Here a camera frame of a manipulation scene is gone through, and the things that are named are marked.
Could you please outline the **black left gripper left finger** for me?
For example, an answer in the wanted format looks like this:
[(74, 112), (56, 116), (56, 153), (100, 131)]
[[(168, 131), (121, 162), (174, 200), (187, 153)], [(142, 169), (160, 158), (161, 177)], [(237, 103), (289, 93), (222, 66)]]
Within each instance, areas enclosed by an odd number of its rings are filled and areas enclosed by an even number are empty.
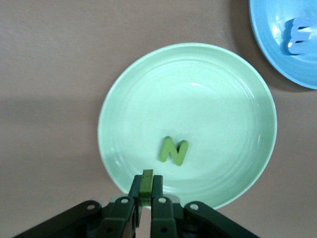
[(129, 193), (112, 197), (105, 207), (94, 200), (82, 202), (16, 237), (134, 238), (140, 221), (141, 178), (141, 175), (136, 175)]

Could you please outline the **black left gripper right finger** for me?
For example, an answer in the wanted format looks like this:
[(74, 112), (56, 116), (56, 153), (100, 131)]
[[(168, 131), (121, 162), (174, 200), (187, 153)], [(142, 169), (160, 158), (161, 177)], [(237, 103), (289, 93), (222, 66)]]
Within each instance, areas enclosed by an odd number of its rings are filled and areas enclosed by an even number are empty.
[(163, 193), (163, 177), (154, 176), (151, 194), (152, 238), (256, 238), (257, 235), (208, 205)]

